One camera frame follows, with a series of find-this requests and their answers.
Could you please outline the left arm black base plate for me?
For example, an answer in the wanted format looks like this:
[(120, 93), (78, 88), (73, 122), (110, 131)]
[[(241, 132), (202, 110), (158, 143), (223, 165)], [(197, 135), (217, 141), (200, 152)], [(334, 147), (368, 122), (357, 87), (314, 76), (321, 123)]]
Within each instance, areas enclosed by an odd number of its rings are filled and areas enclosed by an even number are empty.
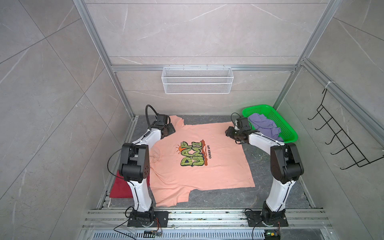
[(169, 212), (154, 211), (154, 212), (137, 212), (133, 211), (128, 217), (128, 227), (144, 227), (144, 228), (165, 228), (168, 225)]

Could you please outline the salmon pink t shirt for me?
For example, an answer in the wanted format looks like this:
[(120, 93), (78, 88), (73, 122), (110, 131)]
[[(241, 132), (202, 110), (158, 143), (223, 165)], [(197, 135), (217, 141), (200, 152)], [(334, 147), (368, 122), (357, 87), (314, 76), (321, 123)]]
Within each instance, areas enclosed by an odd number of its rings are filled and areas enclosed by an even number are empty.
[(243, 147), (226, 136), (231, 122), (186, 125), (171, 116), (175, 133), (150, 150), (150, 188), (157, 207), (188, 202), (193, 190), (253, 188)]

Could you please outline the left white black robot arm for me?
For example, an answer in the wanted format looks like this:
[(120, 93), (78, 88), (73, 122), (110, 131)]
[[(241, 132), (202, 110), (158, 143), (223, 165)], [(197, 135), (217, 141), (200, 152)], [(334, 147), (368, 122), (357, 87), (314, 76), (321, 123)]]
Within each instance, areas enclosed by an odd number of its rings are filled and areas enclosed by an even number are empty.
[(156, 142), (175, 132), (172, 123), (161, 124), (155, 121), (138, 140), (124, 143), (121, 148), (118, 172), (133, 195), (134, 206), (129, 220), (134, 224), (149, 227), (155, 222), (153, 201), (147, 184), (150, 175), (150, 149)]

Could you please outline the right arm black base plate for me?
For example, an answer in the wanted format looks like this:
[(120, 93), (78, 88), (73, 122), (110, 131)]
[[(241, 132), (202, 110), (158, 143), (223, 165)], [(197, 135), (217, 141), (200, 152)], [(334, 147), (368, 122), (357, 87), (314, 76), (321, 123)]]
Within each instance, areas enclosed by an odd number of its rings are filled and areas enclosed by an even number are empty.
[(285, 211), (269, 212), (245, 209), (244, 214), (249, 227), (288, 227), (289, 224)]

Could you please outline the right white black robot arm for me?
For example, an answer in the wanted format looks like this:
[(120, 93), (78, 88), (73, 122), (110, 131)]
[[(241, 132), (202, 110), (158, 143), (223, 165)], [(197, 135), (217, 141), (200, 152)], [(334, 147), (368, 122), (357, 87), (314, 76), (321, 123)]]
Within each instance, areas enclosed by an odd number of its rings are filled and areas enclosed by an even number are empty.
[(304, 173), (301, 157), (294, 143), (283, 143), (254, 131), (238, 130), (228, 127), (226, 136), (237, 144), (255, 146), (270, 155), (270, 169), (273, 176), (271, 191), (262, 210), (245, 210), (252, 227), (286, 227), (286, 202), (299, 177)]

